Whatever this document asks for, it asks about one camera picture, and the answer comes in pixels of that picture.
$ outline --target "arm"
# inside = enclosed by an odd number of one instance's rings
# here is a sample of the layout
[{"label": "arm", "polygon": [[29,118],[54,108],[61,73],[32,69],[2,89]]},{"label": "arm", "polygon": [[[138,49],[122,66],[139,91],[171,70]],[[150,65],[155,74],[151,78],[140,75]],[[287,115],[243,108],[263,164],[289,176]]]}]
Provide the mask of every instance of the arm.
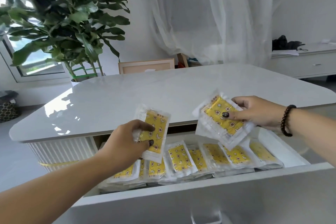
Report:
[{"label": "arm", "polygon": [[[279,128],[286,107],[256,96],[232,99],[244,110],[230,112],[229,119],[251,120],[266,128]],[[336,121],[305,110],[292,109],[287,128],[291,133],[301,135],[306,144],[317,154],[336,166]]]},{"label": "arm", "polygon": [[52,223],[86,192],[131,166],[151,141],[136,143],[132,131],[153,131],[140,120],[119,126],[94,157],[0,193],[0,223]]}]

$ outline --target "white drawer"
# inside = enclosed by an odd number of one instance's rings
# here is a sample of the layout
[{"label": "white drawer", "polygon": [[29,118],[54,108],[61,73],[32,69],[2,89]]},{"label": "white drawer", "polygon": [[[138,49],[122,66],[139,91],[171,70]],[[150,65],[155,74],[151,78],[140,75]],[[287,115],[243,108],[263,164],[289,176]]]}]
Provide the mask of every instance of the white drawer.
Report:
[{"label": "white drawer", "polygon": [[[73,222],[191,223],[191,212],[208,215],[218,210],[252,218],[261,207],[257,180],[332,168],[328,163],[310,164],[270,131],[256,128],[253,133],[284,168],[103,195],[97,195],[94,188],[70,208]],[[186,132],[168,135],[167,143],[182,139],[187,144],[205,140],[195,132]]]},{"label": "white drawer", "polygon": [[267,69],[301,78],[336,73],[336,52],[272,58]]}]

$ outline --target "white curtain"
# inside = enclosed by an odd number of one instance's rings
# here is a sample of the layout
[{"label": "white curtain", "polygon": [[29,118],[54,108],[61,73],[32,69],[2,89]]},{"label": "white curtain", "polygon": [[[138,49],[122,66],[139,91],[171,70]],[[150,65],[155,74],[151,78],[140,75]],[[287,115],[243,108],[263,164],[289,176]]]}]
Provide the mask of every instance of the white curtain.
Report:
[{"label": "white curtain", "polygon": [[203,65],[263,66],[271,53],[271,18],[281,0],[150,0],[152,32],[170,55]]}]

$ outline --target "glossy tabletop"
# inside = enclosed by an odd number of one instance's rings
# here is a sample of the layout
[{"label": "glossy tabletop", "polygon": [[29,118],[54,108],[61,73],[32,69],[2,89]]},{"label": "glossy tabletop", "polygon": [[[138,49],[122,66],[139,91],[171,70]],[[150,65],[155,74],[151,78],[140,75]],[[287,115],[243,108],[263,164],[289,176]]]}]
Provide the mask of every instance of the glossy tabletop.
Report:
[{"label": "glossy tabletop", "polygon": [[257,95],[297,107],[336,102],[326,88],[244,64],[222,64],[83,81],[15,124],[22,143],[110,133],[132,120],[138,104],[171,113],[171,123],[195,120],[191,112],[216,88],[229,97]]}]

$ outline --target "window frame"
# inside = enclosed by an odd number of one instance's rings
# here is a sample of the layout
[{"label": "window frame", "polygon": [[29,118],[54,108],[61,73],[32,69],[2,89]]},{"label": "window frame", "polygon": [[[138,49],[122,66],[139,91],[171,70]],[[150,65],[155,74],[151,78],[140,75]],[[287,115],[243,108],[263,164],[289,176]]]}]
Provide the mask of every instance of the window frame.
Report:
[{"label": "window frame", "polygon": [[11,53],[14,52],[14,49],[7,36],[4,36],[4,41],[6,44],[3,41],[0,42],[0,55],[4,59],[8,69],[10,70],[16,82],[36,82],[69,78],[69,74],[66,72],[65,67],[62,64],[59,64],[64,70],[64,72],[61,73],[32,74],[23,76],[18,67],[10,66],[12,64]]}]

